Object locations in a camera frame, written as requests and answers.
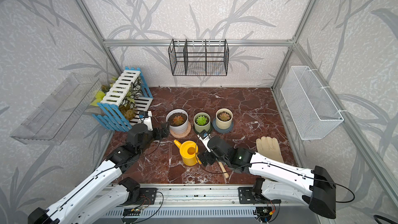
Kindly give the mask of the yellow watering can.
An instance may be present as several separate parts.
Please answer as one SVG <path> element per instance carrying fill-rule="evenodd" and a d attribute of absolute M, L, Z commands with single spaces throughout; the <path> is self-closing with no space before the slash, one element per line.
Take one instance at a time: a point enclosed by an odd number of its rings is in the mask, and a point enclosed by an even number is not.
<path fill-rule="evenodd" d="M 180 143 L 179 141 L 174 140 L 174 144 L 178 147 L 183 163 L 186 166 L 192 167 L 196 164 L 201 164 L 197 156 L 199 149 L 195 142 L 185 141 Z"/>

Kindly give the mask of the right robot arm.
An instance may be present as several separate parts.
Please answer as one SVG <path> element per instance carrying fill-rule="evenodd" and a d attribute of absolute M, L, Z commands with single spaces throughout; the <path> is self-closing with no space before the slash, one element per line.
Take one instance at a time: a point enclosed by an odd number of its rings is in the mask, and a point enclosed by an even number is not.
<path fill-rule="evenodd" d="M 306 204 L 315 214 L 336 218 L 336 184 L 327 170 L 293 167 L 258 152 L 234 148 L 218 136 L 198 135 L 206 148 L 199 154 L 202 165 L 221 162 L 236 173 L 260 176 L 253 195 L 261 200 L 287 200 Z"/>

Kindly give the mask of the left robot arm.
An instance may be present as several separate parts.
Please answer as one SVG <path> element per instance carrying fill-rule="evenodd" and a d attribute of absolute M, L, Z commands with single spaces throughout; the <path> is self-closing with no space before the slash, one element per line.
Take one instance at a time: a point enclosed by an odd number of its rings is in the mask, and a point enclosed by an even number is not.
<path fill-rule="evenodd" d="M 28 216 L 29 224 L 92 224 L 109 210 L 124 203 L 139 203 L 140 185 L 127 177 L 107 194 L 98 197 L 111 182 L 126 172 L 154 141 L 167 138 L 170 125 L 162 123 L 149 130 L 144 123 L 134 125 L 126 143 L 116 148 L 95 171 L 66 196 L 47 209 L 37 208 Z"/>

